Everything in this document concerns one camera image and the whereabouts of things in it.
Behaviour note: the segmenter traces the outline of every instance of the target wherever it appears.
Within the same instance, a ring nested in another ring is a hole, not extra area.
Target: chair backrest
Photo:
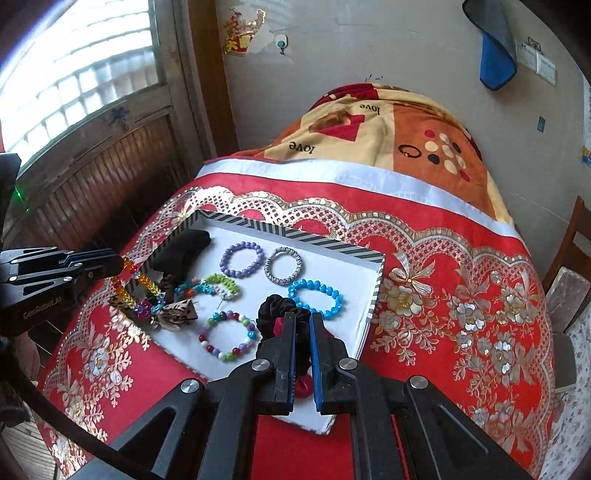
[[[558,249],[558,253],[542,282],[542,286],[546,293],[548,293],[560,267],[569,268],[591,281],[591,258],[574,244],[574,237],[577,233],[591,240],[591,211],[585,207],[585,203],[581,197],[577,197],[577,201],[574,204],[573,214],[570,217],[569,227],[566,230],[566,234]],[[574,315],[573,321],[583,313],[590,301],[591,291],[587,293],[583,303]]]

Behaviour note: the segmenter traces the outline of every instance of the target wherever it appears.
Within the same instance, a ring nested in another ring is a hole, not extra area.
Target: white trim
[[[206,164],[197,178],[212,173],[235,173],[276,180],[336,183],[346,187],[368,190],[462,215],[497,235],[519,240],[525,247],[524,241],[511,225],[492,219],[484,212],[445,190],[395,171],[338,160],[311,159],[270,163],[227,158]]]

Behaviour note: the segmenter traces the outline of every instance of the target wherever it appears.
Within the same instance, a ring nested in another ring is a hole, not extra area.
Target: wooden wall panel
[[[170,120],[162,116],[73,173],[31,215],[10,246],[117,248],[188,180],[183,172]],[[149,195],[143,194],[146,189]],[[120,235],[109,227],[114,219],[119,230],[125,224]]]

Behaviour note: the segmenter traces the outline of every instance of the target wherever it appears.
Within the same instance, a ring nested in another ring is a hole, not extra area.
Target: metal screw head
[[[355,358],[341,358],[339,367],[343,370],[354,370],[357,368],[357,360]]]
[[[181,383],[181,390],[183,393],[193,393],[199,390],[199,382],[194,378],[189,378]]]
[[[251,363],[251,367],[255,372],[264,372],[270,366],[271,364],[266,358],[257,358],[253,363]]]
[[[423,390],[427,388],[429,381],[422,375],[415,375],[410,379],[410,386],[417,390]]]

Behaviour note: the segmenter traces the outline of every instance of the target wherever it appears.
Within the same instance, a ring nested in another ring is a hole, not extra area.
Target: striped tray border
[[[374,293],[372,295],[371,304],[366,317],[366,321],[368,323],[371,321],[372,317],[374,316],[376,302],[378,301],[379,286],[382,283],[385,255],[381,252],[376,252],[374,250],[359,247],[357,245],[347,244],[339,240],[316,235],[315,233],[303,232],[302,230],[297,230],[287,226],[274,225],[272,223],[261,222],[259,220],[236,217],[226,213],[210,212],[208,210],[195,210],[183,223],[176,227],[168,237],[166,237],[166,239],[158,246],[158,248],[156,248],[156,250],[152,252],[146,262],[144,262],[144,264],[139,268],[140,271],[144,274],[148,274],[149,271],[153,270],[152,261],[154,257],[160,253],[175,236],[191,227],[191,225],[197,221],[200,215],[204,216],[208,220],[230,223],[232,225],[252,228],[253,230],[258,230],[260,232],[272,233],[273,235],[283,236],[285,238],[297,240],[298,242],[304,242],[317,247],[326,248],[333,252],[351,255],[352,257],[359,258],[360,260],[379,264]],[[130,294],[133,294],[138,285],[139,283],[137,280],[132,279],[127,284],[126,289]]]

